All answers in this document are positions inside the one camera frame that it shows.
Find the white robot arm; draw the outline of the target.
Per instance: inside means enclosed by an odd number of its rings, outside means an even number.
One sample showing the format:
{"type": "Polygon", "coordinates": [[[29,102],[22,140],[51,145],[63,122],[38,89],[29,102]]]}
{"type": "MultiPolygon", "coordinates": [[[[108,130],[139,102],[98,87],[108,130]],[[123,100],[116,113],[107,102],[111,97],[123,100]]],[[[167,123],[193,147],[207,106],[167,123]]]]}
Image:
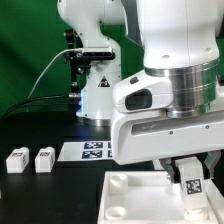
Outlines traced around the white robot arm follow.
{"type": "Polygon", "coordinates": [[[61,18],[90,56],[106,42],[103,20],[123,21],[144,49],[143,70],[113,89],[111,144],[120,164],[158,160],[166,169],[202,153],[213,170],[224,150],[224,77],[216,39],[224,0],[118,0],[120,15],[95,0],[59,0],[61,18]]]}

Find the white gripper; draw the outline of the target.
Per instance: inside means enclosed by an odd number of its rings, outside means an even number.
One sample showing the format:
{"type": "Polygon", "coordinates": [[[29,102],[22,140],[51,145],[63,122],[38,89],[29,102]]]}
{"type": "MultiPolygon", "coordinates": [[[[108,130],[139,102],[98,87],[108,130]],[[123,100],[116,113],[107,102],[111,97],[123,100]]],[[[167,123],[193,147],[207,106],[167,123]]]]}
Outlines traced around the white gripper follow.
{"type": "Polygon", "coordinates": [[[160,159],[160,164],[174,182],[170,158],[203,153],[206,179],[213,179],[215,167],[224,149],[224,111],[206,113],[187,119],[165,119],[156,111],[119,113],[111,119],[113,159],[119,164],[160,159]]]}

